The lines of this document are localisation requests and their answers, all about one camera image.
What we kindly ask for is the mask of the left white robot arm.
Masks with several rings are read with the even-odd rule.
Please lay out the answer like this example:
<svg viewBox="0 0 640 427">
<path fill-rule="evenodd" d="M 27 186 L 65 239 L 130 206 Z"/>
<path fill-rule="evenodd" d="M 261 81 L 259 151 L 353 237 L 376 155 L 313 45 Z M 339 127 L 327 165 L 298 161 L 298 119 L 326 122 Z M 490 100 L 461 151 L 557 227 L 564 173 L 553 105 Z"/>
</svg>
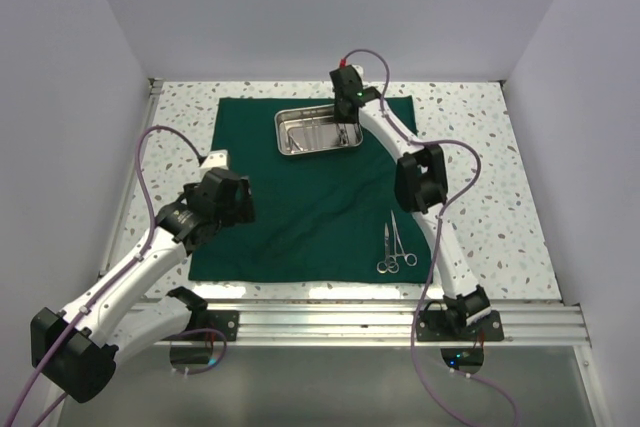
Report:
<svg viewBox="0 0 640 427">
<path fill-rule="evenodd" d="M 166 337 L 193 340 L 208 326 L 206 303 L 186 287 L 171 289 L 148 314 L 131 308 L 155 282 L 223 228 L 255 220 L 250 182 L 212 168 L 163 206 L 143 242 L 85 294 L 31 321 L 32 364 L 79 403 L 96 397 L 124 360 Z"/>
</svg>

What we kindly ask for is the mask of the stainless steel tray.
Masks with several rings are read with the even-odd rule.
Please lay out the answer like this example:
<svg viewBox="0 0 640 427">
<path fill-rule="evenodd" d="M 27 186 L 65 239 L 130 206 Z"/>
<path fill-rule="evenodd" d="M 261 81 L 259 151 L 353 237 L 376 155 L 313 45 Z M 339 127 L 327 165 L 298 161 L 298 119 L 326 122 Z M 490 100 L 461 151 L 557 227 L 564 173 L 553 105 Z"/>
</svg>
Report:
<svg viewBox="0 0 640 427">
<path fill-rule="evenodd" d="M 363 141 L 360 125 L 337 122 L 332 105 L 280 110 L 274 123 L 277 147 L 284 156 L 356 148 Z"/>
</svg>

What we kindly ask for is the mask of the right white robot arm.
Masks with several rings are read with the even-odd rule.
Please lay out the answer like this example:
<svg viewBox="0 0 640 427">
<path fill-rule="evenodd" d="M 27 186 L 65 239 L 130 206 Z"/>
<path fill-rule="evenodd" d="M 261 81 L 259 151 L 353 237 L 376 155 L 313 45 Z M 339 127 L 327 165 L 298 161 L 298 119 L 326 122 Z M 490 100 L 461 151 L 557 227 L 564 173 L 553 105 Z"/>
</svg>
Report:
<svg viewBox="0 0 640 427">
<path fill-rule="evenodd" d="M 396 162 L 394 193 L 401 209 L 412 215 L 431 243 L 431 272 L 438 271 L 443 291 L 443 322 L 451 336 L 468 339 L 491 312 L 488 296 L 464 259 L 452 228 L 444 223 L 451 204 L 476 183 L 481 171 L 479 154 L 461 141 L 476 161 L 472 180 L 458 193 L 448 193 L 446 159 L 442 141 L 422 141 L 392 112 L 374 87 L 334 89 L 334 117 L 356 123 L 370 132 Z"/>
</svg>

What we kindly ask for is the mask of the small steel hemostat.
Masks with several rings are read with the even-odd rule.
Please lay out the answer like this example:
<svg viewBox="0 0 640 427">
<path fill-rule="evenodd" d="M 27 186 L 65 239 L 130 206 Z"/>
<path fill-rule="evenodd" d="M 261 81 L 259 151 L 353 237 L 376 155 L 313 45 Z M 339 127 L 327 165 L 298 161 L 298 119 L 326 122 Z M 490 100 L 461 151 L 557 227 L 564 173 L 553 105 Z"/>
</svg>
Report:
<svg viewBox="0 0 640 427">
<path fill-rule="evenodd" d="M 347 146 L 350 142 L 348 129 L 345 124 L 337 124 L 337 138 L 340 146 Z"/>
</svg>

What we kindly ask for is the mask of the long steel hemostat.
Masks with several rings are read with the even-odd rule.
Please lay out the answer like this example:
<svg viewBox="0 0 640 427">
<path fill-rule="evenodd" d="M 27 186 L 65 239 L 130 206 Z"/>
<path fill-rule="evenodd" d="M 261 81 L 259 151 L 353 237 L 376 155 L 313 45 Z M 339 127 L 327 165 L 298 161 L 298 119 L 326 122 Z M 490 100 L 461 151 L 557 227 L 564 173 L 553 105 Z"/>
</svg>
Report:
<svg viewBox="0 0 640 427">
<path fill-rule="evenodd" d="M 418 258 L 414 253 L 407 252 L 402 243 L 402 239 L 400 237 L 399 227 L 397 224 L 396 216 L 394 211 L 391 211 L 391 225 L 393 230 L 393 253 L 392 259 L 395 262 L 402 260 L 405 265 L 409 267 L 416 266 L 418 263 Z"/>
</svg>

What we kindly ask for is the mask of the steel surgical scissors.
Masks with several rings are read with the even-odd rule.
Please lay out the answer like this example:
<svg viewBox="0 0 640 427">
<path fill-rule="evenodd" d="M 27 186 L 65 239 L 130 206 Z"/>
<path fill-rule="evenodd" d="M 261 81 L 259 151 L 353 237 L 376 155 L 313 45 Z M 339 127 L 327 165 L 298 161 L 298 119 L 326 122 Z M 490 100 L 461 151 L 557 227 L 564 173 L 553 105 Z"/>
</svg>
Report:
<svg viewBox="0 0 640 427">
<path fill-rule="evenodd" d="M 381 261 L 376 264 L 376 270 L 379 274 L 396 274 L 399 272 L 399 264 L 391 254 L 390 231 L 388 224 L 384 225 L 384 256 Z"/>
</svg>

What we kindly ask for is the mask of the green surgical cloth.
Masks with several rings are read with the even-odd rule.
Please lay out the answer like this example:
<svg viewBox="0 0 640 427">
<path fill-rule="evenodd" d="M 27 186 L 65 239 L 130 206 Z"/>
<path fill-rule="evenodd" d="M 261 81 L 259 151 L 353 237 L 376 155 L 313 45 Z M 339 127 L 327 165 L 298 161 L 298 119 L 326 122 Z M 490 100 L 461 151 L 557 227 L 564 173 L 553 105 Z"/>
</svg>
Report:
<svg viewBox="0 0 640 427">
<path fill-rule="evenodd" d="M 222 229 L 191 257 L 192 281 L 252 283 L 417 283 L 426 280 L 428 243 L 394 195 L 395 161 L 366 133 L 357 148 L 284 156 L 274 116 L 284 109 L 324 105 L 322 99 L 224 98 L 212 147 L 226 149 L 234 172 L 249 178 L 256 220 Z M 394 211 L 407 252 L 418 258 L 399 272 L 379 274 L 384 225 Z"/>
</svg>

